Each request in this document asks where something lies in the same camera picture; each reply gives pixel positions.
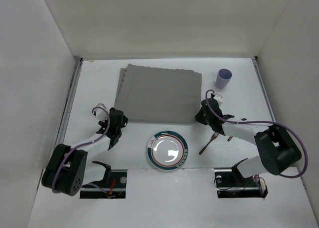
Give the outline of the grey cloth placemat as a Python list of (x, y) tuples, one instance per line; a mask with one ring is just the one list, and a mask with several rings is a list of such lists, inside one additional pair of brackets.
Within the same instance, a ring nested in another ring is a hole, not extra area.
[(201, 73), (129, 64), (114, 107), (132, 122), (191, 124), (200, 110)]

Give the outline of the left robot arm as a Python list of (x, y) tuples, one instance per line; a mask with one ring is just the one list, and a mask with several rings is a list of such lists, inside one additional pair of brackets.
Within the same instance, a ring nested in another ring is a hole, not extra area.
[(128, 118), (123, 111), (107, 109), (103, 104), (94, 107), (92, 114), (96, 115), (98, 110), (105, 116), (99, 120), (100, 129), (92, 137), (74, 145), (55, 147), (41, 179), (42, 186), (53, 193), (74, 196), (85, 185), (101, 191), (103, 186), (115, 185), (111, 166), (98, 161), (97, 157), (118, 143)]

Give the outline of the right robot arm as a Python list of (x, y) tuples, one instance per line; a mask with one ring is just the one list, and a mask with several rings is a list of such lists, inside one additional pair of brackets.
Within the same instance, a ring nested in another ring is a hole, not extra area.
[(223, 114), (214, 98), (206, 98), (201, 102), (195, 120), (208, 125), (220, 135), (236, 137), (256, 146), (257, 156), (246, 158), (232, 166), (232, 172), (239, 179), (263, 173), (283, 177), (283, 171), (301, 159), (304, 159), (304, 167), (293, 178), (301, 177), (308, 168), (309, 158), (303, 142), (283, 124), (236, 120), (230, 114)]

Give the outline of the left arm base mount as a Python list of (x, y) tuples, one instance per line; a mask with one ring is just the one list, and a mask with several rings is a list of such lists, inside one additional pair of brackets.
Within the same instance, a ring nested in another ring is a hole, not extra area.
[(112, 170), (109, 182), (92, 182), (82, 186), (80, 199), (125, 199), (128, 170)]

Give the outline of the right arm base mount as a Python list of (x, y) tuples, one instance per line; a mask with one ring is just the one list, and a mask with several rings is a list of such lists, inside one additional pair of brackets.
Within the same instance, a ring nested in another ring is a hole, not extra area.
[(213, 180), (218, 198), (262, 198), (268, 195), (268, 187), (264, 178), (253, 175), (242, 177), (231, 169), (214, 170)]

